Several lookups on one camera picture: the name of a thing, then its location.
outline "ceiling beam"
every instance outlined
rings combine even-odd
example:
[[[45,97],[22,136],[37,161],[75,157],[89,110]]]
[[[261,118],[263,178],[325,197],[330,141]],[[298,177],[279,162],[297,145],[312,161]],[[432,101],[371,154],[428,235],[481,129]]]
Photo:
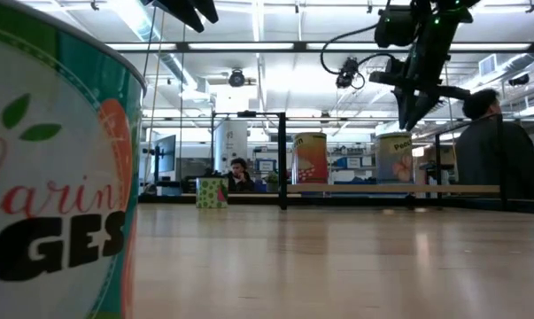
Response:
[[[403,53],[407,54],[409,47],[390,47],[380,49],[373,42],[334,43],[329,46],[327,53]],[[106,43],[119,53],[157,53],[159,48],[148,43]],[[163,42],[161,53],[319,53],[323,43],[307,42]],[[454,42],[449,50],[451,54],[471,53],[534,53],[534,42]]]

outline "man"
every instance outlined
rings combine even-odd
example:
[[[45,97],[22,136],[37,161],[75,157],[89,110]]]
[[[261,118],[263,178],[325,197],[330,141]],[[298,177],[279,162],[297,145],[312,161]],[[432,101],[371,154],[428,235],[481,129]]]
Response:
[[[229,191],[255,191],[255,183],[247,173],[247,162],[238,158],[231,160],[231,172],[228,173]]]
[[[497,118],[501,114],[498,93],[484,89],[471,95],[463,104],[463,113],[474,122],[461,134],[455,145],[459,183],[498,185],[500,157],[506,163],[507,197],[534,199],[534,145],[524,129],[503,122],[503,152],[499,149]]]

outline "green leaf graphic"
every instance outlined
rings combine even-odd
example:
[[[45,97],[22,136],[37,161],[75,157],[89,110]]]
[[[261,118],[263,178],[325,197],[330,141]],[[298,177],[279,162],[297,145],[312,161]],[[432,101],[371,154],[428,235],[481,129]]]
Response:
[[[25,94],[7,105],[3,110],[3,125],[8,129],[17,126],[20,120],[25,117],[29,102],[30,95]]]
[[[59,124],[38,124],[27,128],[19,138],[32,142],[46,141],[53,138],[61,129],[62,126]]]

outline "fluorescent light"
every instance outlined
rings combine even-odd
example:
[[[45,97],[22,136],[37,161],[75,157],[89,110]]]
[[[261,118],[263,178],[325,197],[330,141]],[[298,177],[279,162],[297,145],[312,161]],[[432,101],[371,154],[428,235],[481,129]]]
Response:
[[[528,107],[514,114],[515,117],[531,116],[531,115],[534,115],[534,106]]]
[[[190,43],[191,50],[292,50],[294,43]]]
[[[96,4],[99,9],[111,9],[108,4]],[[69,12],[69,11],[91,11],[91,4],[64,4],[64,6],[53,4],[38,4],[33,5],[33,9],[40,10],[42,12]]]
[[[373,14],[377,13],[379,9],[383,9],[384,5],[373,4]],[[304,7],[304,11],[312,14],[344,14],[347,13],[367,13],[367,7],[361,5],[307,5]]]
[[[490,5],[490,6],[482,6],[481,8],[477,8],[477,10],[474,10],[473,13],[482,13],[482,14],[502,14],[502,13],[525,13],[527,10],[530,9],[529,5],[515,5],[515,4],[507,4],[507,5]]]
[[[154,116],[154,120],[156,119],[164,120],[164,118],[178,117],[178,116],[181,116],[181,114],[180,114],[180,111],[172,110],[172,109],[156,109],[154,110],[154,113],[152,112],[152,109],[143,110],[143,117],[150,118],[151,116]]]
[[[424,156],[424,146],[413,148],[412,149],[412,156],[413,157],[422,157],[422,156]]]
[[[529,43],[453,43],[450,51],[464,50],[526,50]]]
[[[443,134],[440,136],[440,141],[451,141],[453,139],[456,139],[458,137],[460,137],[461,133],[458,132],[458,133],[446,133],[446,134]]]
[[[204,92],[199,92],[194,89],[185,90],[181,93],[178,93],[178,97],[181,97],[183,100],[199,100],[205,99],[208,100],[210,95]]]
[[[307,43],[308,50],[321,50],[326,43]],[[326,50],[382,50],[376,43],[332,43]]]
[[[319,133],[321,130],[323,133],[328,134],[332,131],[333,128],[286,128],[286,134],[297,134],[297,133],[306,133],[306,132],[313,132],[313,133]],[[268,130],[268,133],[270,134],[276,134],[278,133],[278,128],[270,128]],[[342,134],[374,134],[375,129],[374,128],[348,128],[347,132],[340,131]]]
[[[148,43],[108,43],[108,47],[117,50],[117,51],[141,51],[141,50],[155,50],[159,48],[161,50],[176,50],[176,44],[174,43],[151,43],[149,46]]]
[[[166,121],[166,118],[143,118],[143,122]]]

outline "black metal pole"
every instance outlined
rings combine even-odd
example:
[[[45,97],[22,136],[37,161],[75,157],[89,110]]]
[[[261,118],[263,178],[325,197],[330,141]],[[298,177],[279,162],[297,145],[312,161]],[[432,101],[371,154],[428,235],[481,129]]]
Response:
[[[154,148],[154,184],[159,182],[160,146]]]
[[[213,157],[213,143],[214,143],[213,136],[215,135],[215,127],[213,126],[214,123],[215,123],[215,112],[212,111],[212,123],[211,123],[211,126],[212,126],[212,144],[210,145],[211,150],[212,150],[212,154],[211,154],[212,155],[212,167],[211,167],[212,173],[215,172],[215,163],[214,163],[215,158]]]
[[[503,115],[497,115],[497,144],[499,147],[499,195],[501,209],[507,210],[507,154],[503,135]]]
[[[436,138],[436,141],[435,141],[435,148],[436,148],[436,182],[437,182],[437,185],[441,185],[442,184],[442,156],[441,156],[441,153],[440,153],[440,135],[439,134],[436,134],[436,136],[434,136]],[[442,199],[442,193],[439,191],[437,193],[437,199],[438,199],[438,202],[440,199]]]
[[[278,114],[278,205],[282,210],[288,206],[286,194],[286,113]]]

